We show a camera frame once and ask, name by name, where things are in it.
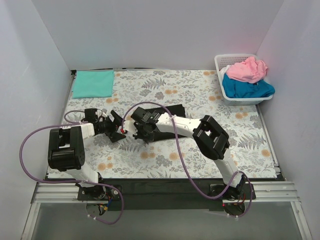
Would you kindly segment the black t shirt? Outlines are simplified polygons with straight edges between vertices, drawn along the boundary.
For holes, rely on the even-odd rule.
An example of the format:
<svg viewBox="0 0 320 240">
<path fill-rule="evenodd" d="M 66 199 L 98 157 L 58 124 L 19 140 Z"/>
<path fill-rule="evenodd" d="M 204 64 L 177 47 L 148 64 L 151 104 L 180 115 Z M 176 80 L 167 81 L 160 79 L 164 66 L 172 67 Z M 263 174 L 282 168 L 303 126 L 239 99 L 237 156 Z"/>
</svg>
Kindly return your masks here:
<svg viewBox="0 0 320 240">
<path fill-rule="evenodd" d="M 183 117 L 183 118 L 186 117 L 185 108 L 183 107 L 182 104 L 170 105 L 170 106 L 167 106 L 166 108 L 170 111 L 172 115 L 177 115 L 178 117 Z M 154 112 L 161 113 L 161 114 L 165 113 L 165 110 L 161 107 L 147 108 L 145 109 L 145 111 L 151 114 L 153 114 Z M 150 139 L 150 141 L 145 141 L 145 142 L 146 143 L 158 142 L 158 141 L 170 140 L 174 138 L 175 138 L 174 133 L 159 132 L 156 130 L 154 132 L 154 139 Z"/>
</svg>

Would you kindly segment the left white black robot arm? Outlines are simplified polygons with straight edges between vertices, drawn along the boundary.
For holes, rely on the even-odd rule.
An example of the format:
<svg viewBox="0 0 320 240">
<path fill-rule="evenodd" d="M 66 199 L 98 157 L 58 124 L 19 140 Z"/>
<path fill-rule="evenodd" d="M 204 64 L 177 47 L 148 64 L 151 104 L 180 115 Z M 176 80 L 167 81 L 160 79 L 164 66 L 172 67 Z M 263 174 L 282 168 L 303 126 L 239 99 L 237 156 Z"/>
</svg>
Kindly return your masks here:
<svg viewBox="0 0 320 240">
<path fill-rule="evenodd" d="M 112 143 L 124 139 L 126 136 L 118 132 L 123 118 L 114 110 L 110 112 L 113 119 L 97 108 L 87 108 L 82 112 L 84 118 L 80 123 L 50 130 L 48 165 L 72 176 L 85 195 L 102 200 L 109 190 L 101 184 L 101 174 L 86 163 L 84 140 L 101 134 Z"/>
</svg>

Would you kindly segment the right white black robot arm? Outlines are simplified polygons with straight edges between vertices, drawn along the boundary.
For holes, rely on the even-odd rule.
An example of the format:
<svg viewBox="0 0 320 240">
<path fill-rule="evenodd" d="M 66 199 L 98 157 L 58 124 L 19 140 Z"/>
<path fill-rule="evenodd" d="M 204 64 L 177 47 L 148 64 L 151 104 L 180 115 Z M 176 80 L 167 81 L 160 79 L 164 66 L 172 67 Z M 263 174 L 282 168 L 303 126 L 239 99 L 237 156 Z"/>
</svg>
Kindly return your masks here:
<svg viewBox="0 0 320 240">
<path fill-rule="evenodd" d="M 131 120 L 122 122 L 122 128 L 136 139 L 146 142 L 152 142 L 155 134 L 167 133 L 173 134 L 176 140 L 180 136 L 194 140 L 200 152 L 214 161 L 224 183 L 220 193 L 209 196 L 200 190 L 188 170 L 185 170 L 190 183 L 203 197 L 210 200 L 222 197 L 237 199 L 245 192 L 246 176 L 232 160 L 229 135 L 212 116 L 194 119 L 172 114 L 165 106 L 153 112 L 137 107 L 131 114 Z"/>
</svg>

